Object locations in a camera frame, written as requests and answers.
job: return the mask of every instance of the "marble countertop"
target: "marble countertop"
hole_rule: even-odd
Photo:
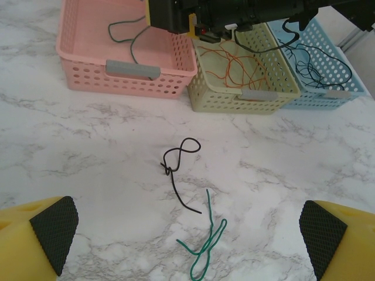
[[[0,4],[0,208],[72,196],[80,223],[59,281],[189,280],[209,218],[229,221],[206,280],[316,280],[298,218],[306,200],[375,213],[375,102],[272,116],[192,112],[180,100],[73,92],[54,44],[60,1]],[[176,173],[159,165],[202,144]],[[170,165],[176,156],[170,156]]]

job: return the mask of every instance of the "plastic basket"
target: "plastic basket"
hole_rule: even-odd
[[[277,40],[282,42],[288,42],[293,38],[293,34],[286,33],[282,29],[283,20],[276,20],[274,22],[269,22],[268,26],[274,34]],[[350,63],[347,61],[345,56],[336,48],[336,46],[328,38],[327,34],[324,32],[320,24],[316,19],[312,19],[305,29],[305,31],[299,31],[298,23],[289,23],[287,27],[293,31],[299,32],[301,35],[300,39],[292,44],[296,46],[298,43],[306,44],[308,46],[315,46],[332,57],[336,57],[344,61],[353,72],[352,78],[343,84],[345,90],[338,85],[327,86],[325,88],[315,88],[306,86],[306,84],[311,82],[311,79],[304,78],[295,71],[295,59],[294,57],[289,58],[290,52],[283,48],[282,52],[287,58],[290,68],[295,76],[298,86],[301,89],[301,98],[296,99],[284,108],[291,109],[336,109],[348,101],[352,101],[355,98],[366,95],[366,89],[363,87],[363,83],[360,78],[355,73]],[[319,71],[321,76],[324,77],[324,84],[335,84],[347,81],[349,78],[349,71],[342,63],[332,60],[327,55],[323,54],[319,50],[303,47],[311,56],[311,63],[314,65],[315,69]],[[305,51],[294,51],[297,61],[302,61],[307,63],[309,61],[309,56]]]
[[[248,44],[255,50],[264,50],[276,46],[276,42],[266,24],[254,26],[254,30],[251,32],[239,33],[238,38],[242,43]],[[271,87],[268,88],[263,84],[259,90],[250,90],[249,88],[228,88],[222,80],[207,73],[207,71],[225,72],[228,65],[227,60],[218,59],[214,53],[201,56],[202,49],[199,46],[219,49],[217,44],[194,41],[194,46],[198,74],[188,86],[194,111],[272,114],[284,104],[300,96],[298,86],[280,51],[252,54],[238,48],[238,55],[253,56],[263,64]],[[233,54],[234,48],[236,48],[234,43],[232,48],[233,50],[227,50]],[[255,60],[251,59],[244,61],[244,66],[249,72],[260,67]]]
[[[134,44],[113,42],[108,25],[145,15],[140,0],[63,0],[57,52],[69,88],[81,91],[176,98],[197,73],[192,41],[149,28]],[[119,38],[134,38],[146,21],[113,28]]]

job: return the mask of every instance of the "black rubber pad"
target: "black rubber pad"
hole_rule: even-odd
[[[30,220],[52,268],[61,275],[78,225],[73,199],[65,196]]]
[[[299,228],[318,281],[323,277],[347,225],[314,201],[307,201],[299,218]]]

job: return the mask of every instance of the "basket handle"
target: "basket handle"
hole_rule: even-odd
[[[157,66],[146,66],[144,64],[126,63],[118,60],[107,60],[105,71],[112,75],[132,75],[157,79],[161,75],[161,69]]]
[[[249,89],[241,89],[242,94],[238,96],[240,100],[256,100],[256,101],[275,101],[279,98],[277,92],[254,91]]]
[[[316,97],[318,100],[332,100],[335,98],[350,98],[352,94],[348,91],[336,91],[329,90],[326,94],[322,94]]]

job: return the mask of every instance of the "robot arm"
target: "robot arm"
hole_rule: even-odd
[[[299,22],[304,30],[318,9],[333,6],[362,30],[372,30],[374,0],[147,0],[149,25],[172,33],[193,34],[217,43],[231,39],[232,29],[249,31],[253,25],[278,19]]]

